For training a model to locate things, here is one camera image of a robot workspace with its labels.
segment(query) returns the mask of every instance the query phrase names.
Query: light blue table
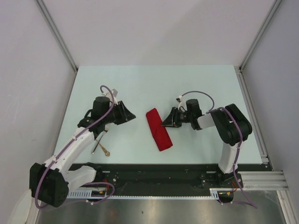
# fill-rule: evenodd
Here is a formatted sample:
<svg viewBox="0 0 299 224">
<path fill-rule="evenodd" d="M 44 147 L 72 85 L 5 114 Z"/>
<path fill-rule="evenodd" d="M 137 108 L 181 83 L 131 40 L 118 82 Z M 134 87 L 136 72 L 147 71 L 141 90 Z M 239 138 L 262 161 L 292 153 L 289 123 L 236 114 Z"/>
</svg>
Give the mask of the light blue table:
<svg viewBox="0 0 299 224">
<path fill-rule="evenodd" d="M 199 90 L 210 94 L 215 108 L 235 103 L 249 119 L 237 76 L 232 65 L 186 66 L 83 66 L 79 68 L 71 98 L 66 110 L 55 152 L 71 137 L 78 122 L 84 117 L 93 101 L 100 96 L 104 84 L 118 91 L 117 99 L 136 115 L 136 119 L 116 126 L 111 125 L 101 143 L 110 151 L 106 157 L 98 147 L 95 154 L 90 145 L 76 160 L 77 163 L 131 163 L 131 164 L 207 164 L 218 163 L 222 141 L 215 127 L 194 131 L 190 124 L 181 128 L 167 128 L 173 147 L 159 152 L 152 138 L 145 113 L 157 108 L 164 120 L 179 95 Z M 201 94 L 184 97 L 197 98 L 206 112 L 212 105 Z M 262 163 L 254 134 L 241 150 L 239 163 Z"/>
</svg>

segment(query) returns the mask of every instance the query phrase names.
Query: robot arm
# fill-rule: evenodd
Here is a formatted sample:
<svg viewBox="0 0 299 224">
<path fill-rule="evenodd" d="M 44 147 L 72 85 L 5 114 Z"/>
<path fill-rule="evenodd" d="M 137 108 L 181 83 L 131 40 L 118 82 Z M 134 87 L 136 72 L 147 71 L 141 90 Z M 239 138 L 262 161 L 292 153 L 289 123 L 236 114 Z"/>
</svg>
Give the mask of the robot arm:
<svg viewBox="0 0 299 224">
<path fill-rule="evenodd" d="M 186 101 L 187 110 L 173 107 L 169 116 L 162 122 L 162 126 L 181 127 L 182 123 L 190 123 L 194 130 L 202 130 L 216 126 L 218 134 L 223 141 L 222 155 L 218 166 L 222 173 L 231 174 L 236 158 L 237 145 L 240 142 L 238 130 L 230 117 L 221 109 L 216 109 L 203 115 L 197 99 Z M 242 141 L 247 140 L 252 133 L 252 126 L 235 104 L 225 107 L 237 122 L 241 133 Z"/>
<path fill-rule="evenodd" d="M 87 163 L 75 171 L 69 171 L 69 168 L 86 147 L 93 143 L 98 135 L 105 130 L 105 126 L 110 123 L 120 125 L 136 118 L 122 101 L 117 102 L 116 94 L 116 90 L 112 90 L 112 96 L 104 93 L 102 97 L 95 99 L 93 108 L 87 111 L 84 118 L 80 120 L 78 128 L 66 142 L 63 147 L 64 152 L 60 156 L 55 154 L 46 160 L 44 164 L 35 163 L 31 167 L 29 188 L 33 197 L 36 196 L 36 191 L 38 191 L 39 200 L 54 207 L 59 207 L 66 200 L 69 192 L 86 183 L 95 180 L 102 181 L 102 172 L 99 165 Z M 111 100 L 114 102 L 114 106 L 110 113 L 97 122 L 110 109 Z"/>
</svg>

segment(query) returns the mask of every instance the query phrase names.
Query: metal floor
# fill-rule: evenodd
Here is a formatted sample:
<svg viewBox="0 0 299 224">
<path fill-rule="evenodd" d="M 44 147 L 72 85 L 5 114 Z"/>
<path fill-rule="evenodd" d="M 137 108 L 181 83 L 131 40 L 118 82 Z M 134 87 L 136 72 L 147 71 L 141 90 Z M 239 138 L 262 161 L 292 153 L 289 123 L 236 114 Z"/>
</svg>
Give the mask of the metal floor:
<svg viewBox="0 0 299 224">
<path fill-rule="evenodd" d="M 40 212 L 38 224 L 285 224 L 276 191 L 251 191 L 259 207 L 223 205 L 216 200 L 111 199 L 73 203 Z M 243 200 L 236 192 L 235 200 Z"/>
</svg>

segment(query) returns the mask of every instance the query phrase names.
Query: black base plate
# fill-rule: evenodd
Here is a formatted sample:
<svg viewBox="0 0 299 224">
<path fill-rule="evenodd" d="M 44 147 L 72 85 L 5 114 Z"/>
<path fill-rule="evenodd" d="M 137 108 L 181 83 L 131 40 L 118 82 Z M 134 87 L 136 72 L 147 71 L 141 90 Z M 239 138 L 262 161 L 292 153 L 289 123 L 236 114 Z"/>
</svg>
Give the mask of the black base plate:
<svg viewBox="0 0 299 224">
<path fill-rule="evenodd" d="M 73 164 L 70 170 L 76 170 L 82 165 Z M 209 196 L 209 188 L 232 189 L 233 178 L 221 185 L 200 179 L 201 174 L 219 171 L 218 164 L 100 165 L 104 171 L 103 178 L 115 186 L 116 196 Z M 271 171 L 271 167 L 264 164 L 238 164 L 238 171 Z"/>
<path fill-rule="evenodd" d="M 242 181 L 241 174 L 237 174 L 237 178 L 238 178 L 239 184 L 243 187 L 243 181 Z M 239 188 L 234 177 L 232 177 L 228 180 L 225 180 L 223 182 L 219 182 L 219 181 L 216 180 L 215 174 L 213 174 L 213 173 L 208 173 L 208 174 L 207 173 L 202 173 L 200 175 L 200 179 L 201 179 L 202 188 L 233 188 L 232 182 L 235 184 L 235 186 L 237 188 Z"/>
</svg>

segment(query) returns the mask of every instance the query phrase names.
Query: black motor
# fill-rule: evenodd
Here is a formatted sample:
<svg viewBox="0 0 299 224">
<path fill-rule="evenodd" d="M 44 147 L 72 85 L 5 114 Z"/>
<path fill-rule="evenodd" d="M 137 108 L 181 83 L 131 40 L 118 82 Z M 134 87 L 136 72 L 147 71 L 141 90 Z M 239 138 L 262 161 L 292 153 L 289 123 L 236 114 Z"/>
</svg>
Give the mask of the black motor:
<svg viewBox="0 0 299 224">
<path fill-rule="evenodd" d="M 183 107 L 173 107 L 168 117 L 162 122 L 161 126 L 181 127 L 182 123 L 191 123 L 191 127 L 194 130 L 201 130 L 197 122 L 197 118 L 202 116 L 198 100 L 189 99 L 186 101 L 186 106 L 187 110 Z"/>
<path fill-rule="evenodd" d="M 110 107 L 110 99 L 108 97 L 97 97 L 93 102 L 93 108 L 88 110 L 82 120 L 80 120 L 78 127 L 88 127 L 90 124 L 102 117 Z M 121 125 L 130 120 L 135 119 L 136 116 L 132 114 L 124 105 L 122 101 L 114 104 L 112 111 L 99 123 L 91 127 L 89 130 L 94 133 L 94 137 L 104 131 L 105 125 L 115 123 Z"/>
</svg>

